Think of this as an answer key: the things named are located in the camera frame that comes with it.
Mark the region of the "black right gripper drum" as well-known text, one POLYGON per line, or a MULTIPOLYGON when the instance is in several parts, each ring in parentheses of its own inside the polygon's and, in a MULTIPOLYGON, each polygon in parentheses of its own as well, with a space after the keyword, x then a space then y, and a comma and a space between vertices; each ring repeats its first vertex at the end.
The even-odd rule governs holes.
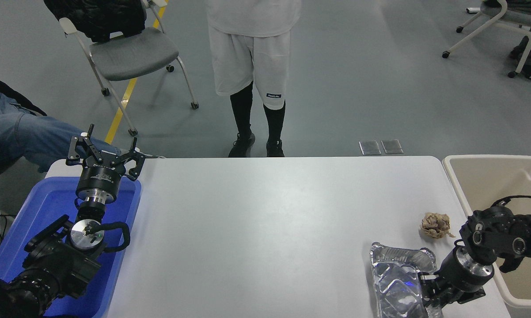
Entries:
POLYGON ((491 265, 474 260, 465 247, 455 247, 443 260, 437 275, 464 292, 476 292, 491 279, 491 265))

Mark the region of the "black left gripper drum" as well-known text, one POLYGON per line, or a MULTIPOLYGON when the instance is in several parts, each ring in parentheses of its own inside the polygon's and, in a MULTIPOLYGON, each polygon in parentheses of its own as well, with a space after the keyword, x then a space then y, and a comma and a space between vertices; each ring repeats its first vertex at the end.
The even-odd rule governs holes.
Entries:
POLYGON ((123 162, 116 159, 102 159, 102 162, 98 163, 93 156, 90 156, 83 162, 83 171, 76 187, 76 195, 84 196, 86 191, 97 189, 116 196, 121 178, 125 174, 123 162))

